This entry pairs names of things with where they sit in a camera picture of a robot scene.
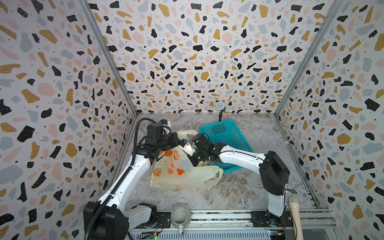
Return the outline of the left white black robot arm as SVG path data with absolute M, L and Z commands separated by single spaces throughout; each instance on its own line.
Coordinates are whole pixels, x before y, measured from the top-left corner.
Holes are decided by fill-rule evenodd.
M 157 207 L 141 203 L 123 214 L 127 202 L 144 173 L 159 160 L 160 155 L 179 145 L 177 133 L 167 120 L 149 119 L 147 134 L 138 140 L 139 125 L 135 127 L 134 147 L 130 163 L 107 192 L 96 202 L 88 202 L 83 210 L 86 240 L 124 240 L 138 226 L 157 224 Z

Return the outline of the cream plastic bag orange print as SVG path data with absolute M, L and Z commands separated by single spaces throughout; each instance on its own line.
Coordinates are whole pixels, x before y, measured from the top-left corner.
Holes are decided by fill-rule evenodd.
M 210 188 L 222 178 L 224 171 L 214 165 L 194 167 L 183 147 L 161 152 L 151 173 L 150 186 L 162 189 Z

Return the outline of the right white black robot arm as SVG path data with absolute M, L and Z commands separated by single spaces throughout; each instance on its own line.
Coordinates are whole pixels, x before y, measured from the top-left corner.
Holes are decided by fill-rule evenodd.
M 260 224 L 278 226 L 283 222 L 290 170 L 275 152 L 257 154 L 224 143 L 213 144 L 204 134 L 192 138 L 192 148 L 194 151 L 190 160 L 194 165 L 200 162 L 233 164 L 259 174 L 268 192 L 268 208 Z

